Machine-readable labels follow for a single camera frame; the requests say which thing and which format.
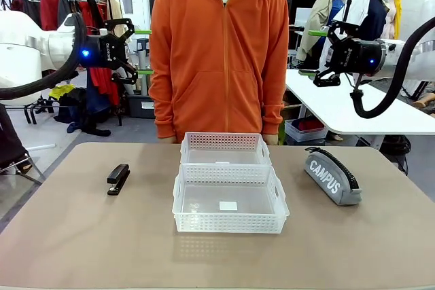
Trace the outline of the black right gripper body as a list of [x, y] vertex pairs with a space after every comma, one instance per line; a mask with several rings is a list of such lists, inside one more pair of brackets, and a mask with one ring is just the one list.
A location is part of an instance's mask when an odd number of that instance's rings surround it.
[[385, 44], [345, 38], [331, 45], [328, 68], [335, 73], [375, 74], [385, 62]]

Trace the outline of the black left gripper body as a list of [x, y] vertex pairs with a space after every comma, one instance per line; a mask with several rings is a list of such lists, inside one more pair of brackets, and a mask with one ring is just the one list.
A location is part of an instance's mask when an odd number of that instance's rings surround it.
[[87, 35], [80, 50], [80, 64], [85, 68], [120, 68], [128, 63], [126, 45], [112, 34]]

